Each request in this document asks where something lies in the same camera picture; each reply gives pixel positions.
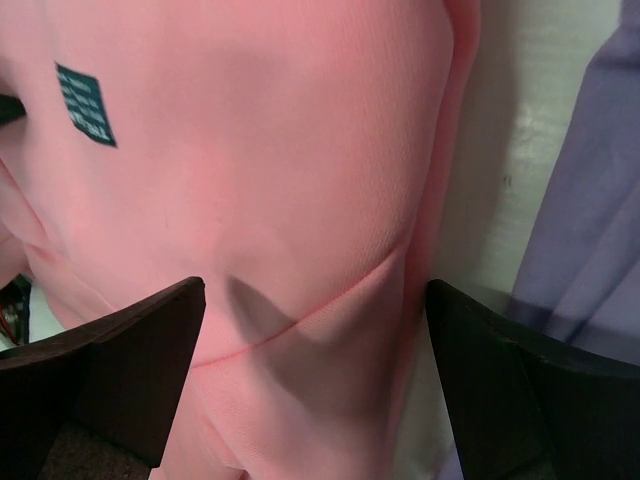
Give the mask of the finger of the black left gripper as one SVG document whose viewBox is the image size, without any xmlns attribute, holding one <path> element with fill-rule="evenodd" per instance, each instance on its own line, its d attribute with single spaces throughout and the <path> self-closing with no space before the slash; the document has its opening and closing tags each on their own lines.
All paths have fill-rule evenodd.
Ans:
<svg viewBox="0 0 640 480">
<path fill-rule="evenodd" d="M 13 96 L 0 95 L 0 127 L 13 123 L 26 116 L 22 102 Z"/>
</svg>

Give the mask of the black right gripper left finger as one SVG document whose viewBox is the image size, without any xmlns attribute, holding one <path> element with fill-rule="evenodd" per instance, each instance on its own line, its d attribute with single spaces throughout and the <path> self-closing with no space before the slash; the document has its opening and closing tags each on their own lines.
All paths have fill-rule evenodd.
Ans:
<svg viewBox="0 0 640 480">
<path fill-rule="evenodd" d="M 199 336 L 186 278 L 108 316 L 1 353 L 4 479 L 146 479 L 161 463 Z"/>
</svg>

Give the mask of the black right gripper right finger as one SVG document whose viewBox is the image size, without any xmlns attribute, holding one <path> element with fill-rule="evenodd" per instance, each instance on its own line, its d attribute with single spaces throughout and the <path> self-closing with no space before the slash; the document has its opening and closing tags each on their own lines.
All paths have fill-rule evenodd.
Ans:
<svg viewBox="0 0 640 480">
<path fill-rule="evenodd" d="M 636 479 L 639 369 L 508 320 L 442 280 L 425 310 L 466 479 Z"/>
</svg>

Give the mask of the purple shirt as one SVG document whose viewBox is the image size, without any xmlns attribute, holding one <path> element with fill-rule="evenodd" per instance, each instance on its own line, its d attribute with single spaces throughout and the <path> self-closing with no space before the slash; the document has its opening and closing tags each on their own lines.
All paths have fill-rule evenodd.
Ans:
<svg viewBox="0 0 640 480">
<path fill-rule="evenodd" d="M 639 5 L 585 70 L 505 314 L 639 369 Z M 439 471 L 466 479 L 457 448 Z"/>
</svg>

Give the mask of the pink hoodie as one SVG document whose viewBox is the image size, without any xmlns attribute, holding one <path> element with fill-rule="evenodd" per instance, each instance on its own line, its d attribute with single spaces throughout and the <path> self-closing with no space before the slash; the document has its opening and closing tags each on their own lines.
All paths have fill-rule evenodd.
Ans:
<svg viewBox="0 0 640 480">
<path fill-rule="evenodd" d="M 73 328 L 188 276 L 158 479 L 385 479 L 476 1 L 5 1 L 1 279 Z"/>
</svg>

